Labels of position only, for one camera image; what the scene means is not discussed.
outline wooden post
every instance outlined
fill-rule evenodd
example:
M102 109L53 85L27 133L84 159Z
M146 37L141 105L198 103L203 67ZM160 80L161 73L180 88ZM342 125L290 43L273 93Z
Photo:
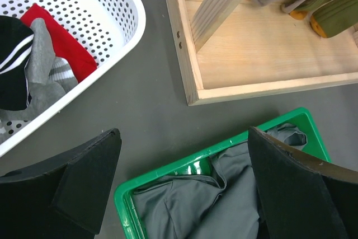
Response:
M203 0L191 23L196 51L207 42L241 0Z

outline black cloth with white stripes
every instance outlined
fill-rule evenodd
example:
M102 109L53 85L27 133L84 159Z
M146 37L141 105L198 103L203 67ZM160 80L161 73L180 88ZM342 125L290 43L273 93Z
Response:
M24 110L31 102L25 67L33 39L19 19L0 16L0 109Z

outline wooden base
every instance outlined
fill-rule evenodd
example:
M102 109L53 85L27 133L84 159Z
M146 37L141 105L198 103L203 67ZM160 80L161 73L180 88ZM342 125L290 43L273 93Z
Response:
M203 0L167 0L189 105L358 82L354 28L324 39L280 5L242 0L196 51L190 20Z

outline dark gray fabric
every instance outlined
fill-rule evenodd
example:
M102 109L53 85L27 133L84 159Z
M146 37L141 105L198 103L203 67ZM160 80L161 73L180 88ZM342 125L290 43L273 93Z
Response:
M302 149L307 137L291 124L268 131ZM165 176L137 189L136 211L149 238L256 238L257 190L247 141L210 157L211 176Z

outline green bin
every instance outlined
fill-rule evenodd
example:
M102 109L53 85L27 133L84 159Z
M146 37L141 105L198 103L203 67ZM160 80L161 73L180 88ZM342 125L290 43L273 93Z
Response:
M304 152L331 162L313 118L307 109L303 107L295 109L276 119L261 124L258 127L261 130L269 130L283 123L295 124L307 135L308 144L304 147ZM247 137L248 131L121 184L114 193L114 202L126 237L131 239L142 239L147 237L145 227L136 213L135 204L131 198L133 190L168 174L184 174L185 172L183 171L187 171L188 167L193 167L194 164L197 163L204 166L203 170L205 170L205 159L208 156L239 144L246 140Z

